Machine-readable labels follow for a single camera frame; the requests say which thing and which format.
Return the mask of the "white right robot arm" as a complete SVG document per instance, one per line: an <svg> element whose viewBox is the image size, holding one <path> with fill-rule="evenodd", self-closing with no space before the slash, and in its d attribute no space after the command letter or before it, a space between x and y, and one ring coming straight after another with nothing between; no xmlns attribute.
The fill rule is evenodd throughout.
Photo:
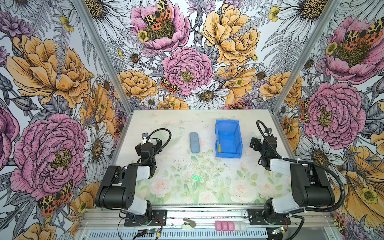
<svg viewBox="0 0 384 240"><path fill-rule="evenodd" d="M268 199L264 205L264 218L273 215L294 214L305 211L332 212L340 203L331 188L327 174L331 171L319 164L280 157L276 152L277 138L251 138L250 147L260 153L259 165L267 171L288 177L291 192L279 198Z"/></svg>

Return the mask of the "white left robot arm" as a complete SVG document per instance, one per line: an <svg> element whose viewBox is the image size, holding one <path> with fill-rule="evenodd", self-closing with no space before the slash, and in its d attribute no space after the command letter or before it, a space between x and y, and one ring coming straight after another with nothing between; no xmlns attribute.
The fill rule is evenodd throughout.
<svg viewBox="0 0 384 240"><path fill-rule="evenodd" d="M151 219L153 212L150 201L136 196L136 183L151 179L157 169L156 157L162 151L162 140L151 139L143 134L143 142L135 149L142 160L150 159L143 165L138 163L122 166L109 166L96 194L98 208L121 210L137 217Z"/></svg>

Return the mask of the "blue plastic bin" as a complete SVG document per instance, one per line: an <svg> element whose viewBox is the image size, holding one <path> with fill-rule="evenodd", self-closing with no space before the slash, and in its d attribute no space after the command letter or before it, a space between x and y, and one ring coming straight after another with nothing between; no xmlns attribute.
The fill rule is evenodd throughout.
<svg viewBox="0 0 384 240"><path fill-rule="evenodd" d="M243 152L243 140L239 121L216 120L216 157L240 159Z"/></svg>

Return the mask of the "grey-blue oblong case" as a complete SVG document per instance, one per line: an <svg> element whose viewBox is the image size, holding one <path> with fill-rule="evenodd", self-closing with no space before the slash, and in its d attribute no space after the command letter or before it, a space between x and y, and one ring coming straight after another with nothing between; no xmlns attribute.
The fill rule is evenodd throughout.
<svg viewBox="0 0 384 240"><path fill-rule="evenodd" d="M201 151L199 135L196 132L190 133L190 148L193 154L198 154Z"/></svg>

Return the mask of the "small green brick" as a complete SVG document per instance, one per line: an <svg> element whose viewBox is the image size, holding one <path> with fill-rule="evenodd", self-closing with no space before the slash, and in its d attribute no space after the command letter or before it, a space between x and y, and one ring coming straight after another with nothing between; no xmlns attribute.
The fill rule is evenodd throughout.
<svg viewBox="0 0 384 240"><path fill-rule="evenodd" d="M192 179L193 179L193 180L196 180L196 181L199 181L199 182L202 182L202 181L203 181L203 178L200 177L200 176L197 176L197 175L192 175Z"/></svg>

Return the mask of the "pink block set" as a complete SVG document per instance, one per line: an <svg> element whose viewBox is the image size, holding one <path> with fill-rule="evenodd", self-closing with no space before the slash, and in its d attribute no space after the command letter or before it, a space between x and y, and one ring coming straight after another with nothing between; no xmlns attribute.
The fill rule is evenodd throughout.
<svg viewBox="0 0 384 240"><path fill-rule="evenodd" d="M235 231L234 222L228 221L215 221L215 229L216 231L224 231L224 232L233 232Z"/></svg>

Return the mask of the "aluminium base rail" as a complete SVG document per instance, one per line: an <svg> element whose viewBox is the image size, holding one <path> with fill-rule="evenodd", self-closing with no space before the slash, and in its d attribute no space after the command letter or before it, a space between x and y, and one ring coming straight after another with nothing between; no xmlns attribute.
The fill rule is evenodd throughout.
<svg viewBox="0 0 384 240"><path fill-rule="evenodd" d="M153 210L166 210L166 228L180 228L183 219L192 220L197 228L214 228L215 221L243 221L250 226L244 216L249 209L261 209L262 205L157 205ZM88 210L79 229L116 229L124 221L119 218L118 210L103 208ZM305 218L304 227L333 227L334 222L329 213L307 212L300 213Z"/></svg>

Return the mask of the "beige clip on rail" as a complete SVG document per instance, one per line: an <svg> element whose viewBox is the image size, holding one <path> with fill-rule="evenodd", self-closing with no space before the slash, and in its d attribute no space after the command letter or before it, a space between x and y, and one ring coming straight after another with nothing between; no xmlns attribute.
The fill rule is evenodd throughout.
<svg viewBox="0 0 384 240"><path fill-rule="evenodd" d="M187 218L183 218L182 230L194 230L196 228L196 222Z"/></svg>

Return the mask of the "left aluminium frame post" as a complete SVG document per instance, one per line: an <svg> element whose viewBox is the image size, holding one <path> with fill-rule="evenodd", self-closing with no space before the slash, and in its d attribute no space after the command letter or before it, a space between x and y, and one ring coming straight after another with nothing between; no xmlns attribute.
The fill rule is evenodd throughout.
<svg viewBox="0 0 384 240"><path fill-rule="evenodd" d="M113 63L111 62L111 59L109 58L108 52L104 46L103 40L99 33L97 33L98 28L93 23L92 16L88 10L88 7L85 3L85 1L74 1L74 6L76 10L78 11L80 15L80 19L82 20L87 33L89 34L90 39L92 40L95 49L97 50L99 57L102 60L102 63L111 78L111 81L117 91L117 94L120 97L121 103L123 104L127 114L129 117L132 116L132 107L130 105L130 102L126 96L125 90L122 87L122 84L118 78L118 74L114 68Z"/></svg>

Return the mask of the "aluminium corner frame post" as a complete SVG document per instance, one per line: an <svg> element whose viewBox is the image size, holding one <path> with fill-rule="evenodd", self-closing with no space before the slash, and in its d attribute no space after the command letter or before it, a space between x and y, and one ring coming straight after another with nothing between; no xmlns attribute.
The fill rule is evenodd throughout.
<svg viewBox="0 0 384 240"><path fill-rule="evenodd" d="M315 47L315 43L320 39L323 31L329 26L329 22L336 12L339 4L340 1L337 0L327 2L325 9L319 18L319 21L315 24L314 31L309 34L308 40L304 45L304 48L301 51L292 71L290 72L287 82L283 86L282 91L270 109L272 114L276 114L281 104L285 101L288 93L296 82L296 79L298 78L300 71L305 64L305 61L309 57L311 49Z"/></svg>

